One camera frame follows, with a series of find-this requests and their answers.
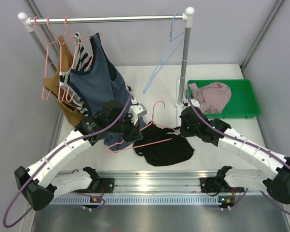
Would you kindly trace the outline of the black tank top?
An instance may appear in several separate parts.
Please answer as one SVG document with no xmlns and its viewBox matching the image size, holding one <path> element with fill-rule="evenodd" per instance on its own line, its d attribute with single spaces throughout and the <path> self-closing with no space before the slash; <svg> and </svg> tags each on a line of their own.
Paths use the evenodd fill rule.
<svg viewBox="0 0 290 232">
<path fill-rule="evenodd" d="M 161 128 L 150 122 L 142 130 L 143 138 L 133 144 L 138 156 L 155 167 L 175 165 L 189 160 L 194 154 L 194 148 L 188 140 L 177 134 L 175 128 Z"/>
</svg>

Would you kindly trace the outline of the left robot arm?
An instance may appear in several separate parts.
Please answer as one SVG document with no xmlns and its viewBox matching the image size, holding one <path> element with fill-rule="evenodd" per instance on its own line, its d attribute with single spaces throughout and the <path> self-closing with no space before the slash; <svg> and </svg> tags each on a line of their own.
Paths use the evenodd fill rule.
<svg viewBox="0 0 290 232">
<path fill-rule="evenodd" d="M 140 140 L 140 118 L 147 110 L 136 100 L 131 102 L 131 105 L 123 105 L 110 100 L 94 116 L 81 120 L 68 137 L 42 159 L 15 170 L 17 187 L 33 210 L 45 208 L 66 193 L 94 193 L 99 188 L 100 177 L 93 168 L 85 167 L 65 175 L 59 172 L 109 134 L 120 135 L 125 142 Z"/>
</svg>

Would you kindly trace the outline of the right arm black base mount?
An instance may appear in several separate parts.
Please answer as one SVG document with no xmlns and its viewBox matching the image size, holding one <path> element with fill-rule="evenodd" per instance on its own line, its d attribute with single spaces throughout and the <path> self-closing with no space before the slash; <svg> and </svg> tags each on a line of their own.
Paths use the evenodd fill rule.
<svg viewBox="0 0 290 232">
<path fill-rule="evenodd" d="M 232 188 L 224 180 L 227 171 L 231 168 L 231 166 L 223 166 L 217 171 L 215 177 L 200 178 L 201 192 L 207 194 L 213 193 L 211 196 L 217 196 L 221 192 L 231 192 Z"/>
</svg>

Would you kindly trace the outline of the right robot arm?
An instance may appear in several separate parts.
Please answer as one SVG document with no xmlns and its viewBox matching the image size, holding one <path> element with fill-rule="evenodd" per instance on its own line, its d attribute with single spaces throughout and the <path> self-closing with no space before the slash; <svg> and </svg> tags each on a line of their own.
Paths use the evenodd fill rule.
<svg viewBox="0 0 290 232">
<path fill-rule="evenodd" d="M 220 168 L 213 181 L 220 192 L 230 188 L 266 191 L 276 201 L 290 204 L 290 156 L 252 142 L 220 119 L 208 120 L 198 107 L 187 107 L 180 119 L 184 137 L 198 137 L 254 166 L 254 169 Z"/>
</svg>

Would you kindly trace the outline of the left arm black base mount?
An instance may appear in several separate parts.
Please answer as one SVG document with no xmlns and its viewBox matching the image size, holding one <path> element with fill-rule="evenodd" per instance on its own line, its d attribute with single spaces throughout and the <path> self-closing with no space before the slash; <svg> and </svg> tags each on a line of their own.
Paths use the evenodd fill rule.
<svg viewBox="0 0 290 232">
<path fill-rule="evenodd" d="M 90 167 L 83 168 L 83 171 L 87 172 L 92 179 L 84 193 L 113 193 L 114 178 L 100 177 L 96 170 Z"/>
</svg>

